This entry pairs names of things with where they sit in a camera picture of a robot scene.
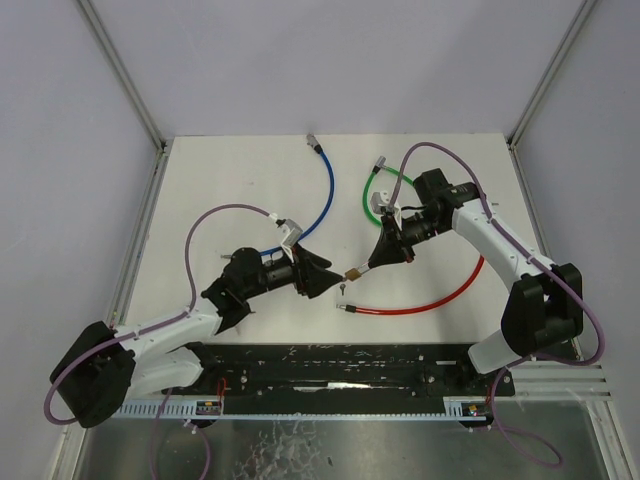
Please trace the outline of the brass padlock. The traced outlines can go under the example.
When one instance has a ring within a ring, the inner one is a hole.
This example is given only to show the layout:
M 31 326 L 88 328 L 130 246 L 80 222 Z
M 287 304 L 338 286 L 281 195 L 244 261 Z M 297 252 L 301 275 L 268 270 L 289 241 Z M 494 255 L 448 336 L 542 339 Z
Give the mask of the brass padlock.
M 356 281 L 365 275 L 370 270 L 369 265 L 367 263 L 360 265 L 358 267 L 351 268 L 347 270 L 344 274 L 344 278 L 346 281 Z

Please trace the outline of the green cable lock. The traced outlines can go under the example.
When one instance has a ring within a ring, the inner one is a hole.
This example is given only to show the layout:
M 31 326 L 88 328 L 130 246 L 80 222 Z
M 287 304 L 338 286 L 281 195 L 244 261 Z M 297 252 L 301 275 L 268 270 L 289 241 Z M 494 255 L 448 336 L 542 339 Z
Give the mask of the green cable lock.
M 374 211 L 374 194 L 372 185 L 377 175 L 381 172 L 386 172 L 396 178 L 402 178 L 403 182 L 413 188 L 413 181 L 407 175 L 400 175 L 400 171 L 386 164 L 386 158 L 379 156 L 374 166 L 369 173 L 369 176 L 365 182 L 362 192 L 362 208 L 366 218 L 376 227 L 380 227 L 382 222 L 380 220 L 380 213 Z

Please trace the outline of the red cable lock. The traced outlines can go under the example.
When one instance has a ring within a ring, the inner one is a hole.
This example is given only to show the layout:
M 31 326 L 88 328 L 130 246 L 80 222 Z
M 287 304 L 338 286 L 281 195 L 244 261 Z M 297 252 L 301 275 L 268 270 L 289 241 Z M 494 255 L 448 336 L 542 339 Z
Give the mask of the red cable lock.
M 336 306 L 344 311 L 415 310 L 448 305 L 478 285 L 491 267 L 466 240 L 453 232 L 414 247 L 410 263 L 381 266 L 348 282 L 337 293 Z

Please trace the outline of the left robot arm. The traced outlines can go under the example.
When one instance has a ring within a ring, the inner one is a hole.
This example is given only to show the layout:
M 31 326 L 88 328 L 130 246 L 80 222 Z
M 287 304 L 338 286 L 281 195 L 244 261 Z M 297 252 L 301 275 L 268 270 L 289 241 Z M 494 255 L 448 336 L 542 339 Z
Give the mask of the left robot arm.
M 59 395 L 71 421 L 92 428 L 112 417 L 128 400 L 190 387 L 205 371 L 193 351 L 214 336 L 236 327 L 251 312 L 250 299 L 293 286 L 309 299 L 341 283 L 329 260 L 301 245 L 265 261 L 253 248 L 235 251 L 222 274 L 202 292 L 193 292 L 184 310 L 142 324 L 109 328 L 98 321 L 86 327 L 50 375 L 44 413 Z

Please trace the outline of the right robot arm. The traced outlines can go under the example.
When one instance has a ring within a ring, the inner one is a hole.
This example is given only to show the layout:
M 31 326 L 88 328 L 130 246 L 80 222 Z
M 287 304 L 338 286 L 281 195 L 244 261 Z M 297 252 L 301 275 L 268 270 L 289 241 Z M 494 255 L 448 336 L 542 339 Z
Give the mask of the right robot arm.
M 410 263 L 416 245 L 447 232 L 469 242 L 509 293 L 499 329 L 468 350 L 477 373 L 490 373 L 582 333 L 582 277 L 575 266 L 538 257 L 510 230 L 497 228 L 496 214 L 485 210 L 472 182 L 453 185 L 433 169 L 412 185 L 420 204 L 409 217 L 388 192 L 371 195 L 370 208 L 380 217 L 381 233 L 367 266 Z

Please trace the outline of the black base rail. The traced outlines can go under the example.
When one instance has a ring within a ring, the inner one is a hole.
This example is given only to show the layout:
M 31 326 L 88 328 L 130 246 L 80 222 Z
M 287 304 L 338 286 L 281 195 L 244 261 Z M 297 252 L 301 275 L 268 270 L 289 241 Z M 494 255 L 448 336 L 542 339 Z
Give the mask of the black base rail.
M 195 344 L 205 367 L 190 397 L 290 391 L 404 391 L 419 397 L 511 397 L 512 384 L 478 374 L 466 344 Z

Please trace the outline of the left aluminium frame post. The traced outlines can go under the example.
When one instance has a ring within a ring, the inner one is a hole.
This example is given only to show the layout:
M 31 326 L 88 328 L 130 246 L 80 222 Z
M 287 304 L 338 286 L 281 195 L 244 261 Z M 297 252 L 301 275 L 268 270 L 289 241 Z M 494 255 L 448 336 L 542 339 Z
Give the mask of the left aluminium frame post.
M 143 100 L 94 2 L 90 0 L 75 0 L 74 5 L 86 23 L 97 47 L 129 101 L 151 144 L 156 150 L 163 151 L 167 140 Z

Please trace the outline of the aluminium frame post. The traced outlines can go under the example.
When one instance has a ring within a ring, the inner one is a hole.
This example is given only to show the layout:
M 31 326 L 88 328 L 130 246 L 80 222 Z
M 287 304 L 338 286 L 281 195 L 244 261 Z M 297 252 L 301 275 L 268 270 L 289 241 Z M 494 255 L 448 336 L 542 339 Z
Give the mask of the aluminium frame post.
M 151 144 L 156 150 L 163 151 L 167 140 L 143 100 L 94 2 L 90 0 L 75 0 L 74 5 L 86 23 L 97 47 L 129 101 Z
M 510 150 L 515 150 L 523 139 L 529 124 L 533 120 L 537 110 L 541 107 L 555 78 L 571 54 L 574 44 L 599 4 L 600 1 L 598 0 L 583 0 L 580 2 L 578 9 L 551 55 L 515 126 L 506 137 L 506 144 Z

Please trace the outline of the right aluminium frame post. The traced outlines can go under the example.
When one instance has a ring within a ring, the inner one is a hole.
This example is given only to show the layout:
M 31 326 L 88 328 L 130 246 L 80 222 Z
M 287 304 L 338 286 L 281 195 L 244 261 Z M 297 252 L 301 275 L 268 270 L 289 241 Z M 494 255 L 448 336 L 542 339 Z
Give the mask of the right aluminium frame post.
M 515 150 L 523 139 L 529 124 L 533 120 L 537 110 L 541 107 L 555 78 L 571 54 L 574 44 L 599 4 L 600 1 L 598 0 L 583 0 L 580 2 L 578 9 L 551 55 L 515 126 L 506 137 L 506 144 L 510 150 Z

